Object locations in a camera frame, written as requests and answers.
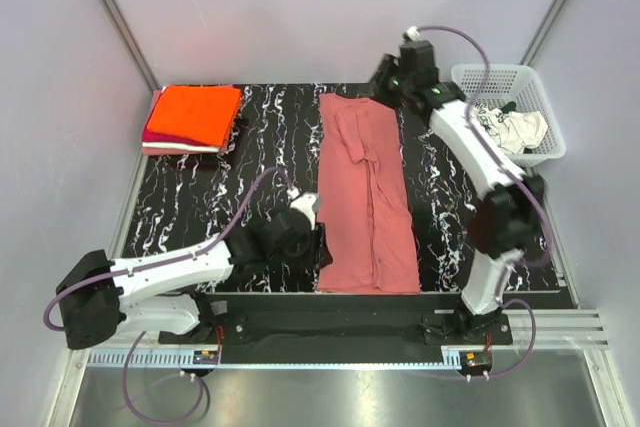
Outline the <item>salmon pink t-shirt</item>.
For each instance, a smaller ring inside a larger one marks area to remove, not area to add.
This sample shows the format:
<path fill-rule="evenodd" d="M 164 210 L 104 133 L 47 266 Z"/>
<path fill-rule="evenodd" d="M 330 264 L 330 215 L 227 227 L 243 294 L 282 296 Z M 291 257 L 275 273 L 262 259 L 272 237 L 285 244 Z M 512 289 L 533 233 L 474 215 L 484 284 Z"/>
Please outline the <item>salmon pink t-shirt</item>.
<path fill-rule="evenodd" d="M 320 292 L 420 293 L 396 114 L 368 98 L 319 98 L 318 219 L 331 263 Z"/>

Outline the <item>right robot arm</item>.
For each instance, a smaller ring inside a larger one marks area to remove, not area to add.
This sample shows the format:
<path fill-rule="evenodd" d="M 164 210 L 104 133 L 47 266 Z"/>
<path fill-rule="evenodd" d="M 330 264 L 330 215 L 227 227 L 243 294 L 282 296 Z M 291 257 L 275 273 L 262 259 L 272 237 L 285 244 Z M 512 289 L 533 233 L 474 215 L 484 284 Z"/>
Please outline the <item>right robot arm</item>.
<path fill-rule="evenodd" d="M 498 324 L 509 277 L 526 243 L 541 230 L 545 183 L 527 175 L 489 137 L 472 113 L 472 100 L 439 77 L 433 45 L 406 33 L 398 55 L 381 60 L 369 85 L 374 100 L 405 107 L 449 148 L 480 200 L 468 232 L 474 247 L 470 275 L 454 311 L 427 335 L 476 343 Z"/>

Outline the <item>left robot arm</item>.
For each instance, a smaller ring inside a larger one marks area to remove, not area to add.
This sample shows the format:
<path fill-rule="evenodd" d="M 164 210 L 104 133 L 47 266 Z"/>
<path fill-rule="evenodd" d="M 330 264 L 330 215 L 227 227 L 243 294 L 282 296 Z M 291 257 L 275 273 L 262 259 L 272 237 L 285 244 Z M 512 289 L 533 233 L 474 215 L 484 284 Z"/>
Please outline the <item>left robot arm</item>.
<path fill-rule="evenodd" d="M 91 251 L 58 284 L 54 306 L 71 350 L 140 331 L 203 343 L 215 333 L 215 315 L 203 295 L 188 287 L 250 277 L 279 262 L 321 269 L 331 260 L 326 228 L 315 212 L 287 207 L 268 221 L 231 225 L 164 254 L 110 259 L 102 250 Z"/>

